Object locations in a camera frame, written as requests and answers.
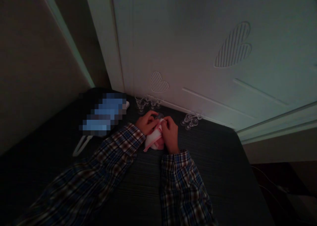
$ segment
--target pink cloth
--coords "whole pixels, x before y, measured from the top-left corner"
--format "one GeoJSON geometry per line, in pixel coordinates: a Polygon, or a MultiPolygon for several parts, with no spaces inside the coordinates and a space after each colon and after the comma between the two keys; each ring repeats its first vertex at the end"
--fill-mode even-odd
{"type": "Polygon", "coordinates": [[[144,152],[148,151],[149,148],[155,150],[163,150],[164,149],[164,139],[162,135],[162,121],[160,119],[159,123],[155,126],[155,128],[147,134],[145,140],[145,149],[144,152]]]}

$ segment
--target person's left hand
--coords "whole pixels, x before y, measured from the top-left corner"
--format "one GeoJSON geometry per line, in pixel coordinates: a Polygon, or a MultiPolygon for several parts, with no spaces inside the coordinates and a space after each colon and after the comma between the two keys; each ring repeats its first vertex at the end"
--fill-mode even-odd
{"type": "Polygon", "coordinates": [[[147,135],[157,125],[157,123],[159,123],[159,119],[155,120],[151,115],[158,115],[158,113],[155,111],[148,111],[135,123],[135,126],[138,127],[144,135],[147,135]]]}

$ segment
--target cord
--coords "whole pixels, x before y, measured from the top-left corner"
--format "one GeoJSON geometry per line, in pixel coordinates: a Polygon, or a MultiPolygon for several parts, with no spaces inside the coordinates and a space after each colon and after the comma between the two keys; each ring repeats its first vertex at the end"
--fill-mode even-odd
{"type": "MultiPolygon", "coordinates": [[[[254,167],[254,166],[251,166],[251,167],[253,167],[253,168],[259,170],[260,172],[262,172],[262,171],[261,171],[259,168],[257,168],[257,167],[254,167]]],[[[274,182],[272,182],[264,172],[262,172],[262,173],[263,173],[263,175],[264,175],[273,185],[275,185],[280,191],[283,191],[283,192],[285,192],[285,193],[288,193],[286,190],[284,190],[283,187],[281,187],[281,186],[279,186],[279,185],[276,185],[274,182]]]]}
{"type": "MultiPolygon", "coordinates": [[[[259,185],[259,187],[262,187],[264,189],[266,189],[270,194],[271,196],[276,200],[276,202],[279,204],[279,206],[282,208],[282,210],[285,212],[285,214],[290,218],[290,219],[293,219],[290,214],[284,209],[284,207],[280,204],[280,202],[278,201],[278,199],[272,194],[272,192],[270,192],[266,187],[262,186],[262,185],[259,185]]],[[[298,222],[302,222],[302,223],[306,223],[306,224],[311,224],[311,225],[317,225],[315,223],[310,223],[310,222],[306,222],[306,221],[302,221],[302,220],[298,220],[298,222]]]]}

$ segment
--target shirt cuff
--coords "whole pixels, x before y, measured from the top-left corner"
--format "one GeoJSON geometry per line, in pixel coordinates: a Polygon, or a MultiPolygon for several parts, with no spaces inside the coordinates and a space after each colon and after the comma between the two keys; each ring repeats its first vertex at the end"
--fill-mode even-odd
{"type": "Polygon", "coordinates": [[[192,158],[186,149],[182,149],[178,154],[163,155],[162,170],[176,171],[180,168],[193,164],[192,158]]]}
{"type": "Polygon", "coordinates": [[[112,136],[117,146],[128,155],[133,155],[145,141],[146,136],[134,124],[129,123],[112,136]]]}

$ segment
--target hand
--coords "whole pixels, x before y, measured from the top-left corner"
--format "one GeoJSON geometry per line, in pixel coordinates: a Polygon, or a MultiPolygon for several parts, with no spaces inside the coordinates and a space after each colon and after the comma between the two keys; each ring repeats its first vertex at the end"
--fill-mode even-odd
{"type": "Polygon", "coordinates": [[[159,123],[159,119],[155,120],[151,115],[158,115],[158,113],[155,111],[148,111],[135,123],[135,126],[138,127],[144,135],[147,135],[159,123]]]}
{"type": "Polygon", "coordinates": [[[178,148],[178,126],[170,116],[163,118],[162,133],[169,154],[180,153],[178,148]]]}

